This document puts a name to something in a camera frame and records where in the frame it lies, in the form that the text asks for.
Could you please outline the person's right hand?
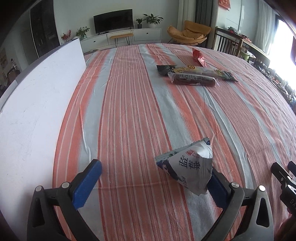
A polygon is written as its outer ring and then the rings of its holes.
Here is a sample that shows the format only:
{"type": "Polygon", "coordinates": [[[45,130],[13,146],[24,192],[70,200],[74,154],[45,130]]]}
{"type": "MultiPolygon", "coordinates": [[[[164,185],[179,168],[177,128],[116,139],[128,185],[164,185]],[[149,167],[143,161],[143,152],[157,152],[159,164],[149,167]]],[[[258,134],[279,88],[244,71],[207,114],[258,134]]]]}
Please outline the person's right hand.
{"type": "Polygon", "coordinates": [[[280,227],[274,238],[275,241],[296,241],[296,219],[288,218],[280,227]]]}

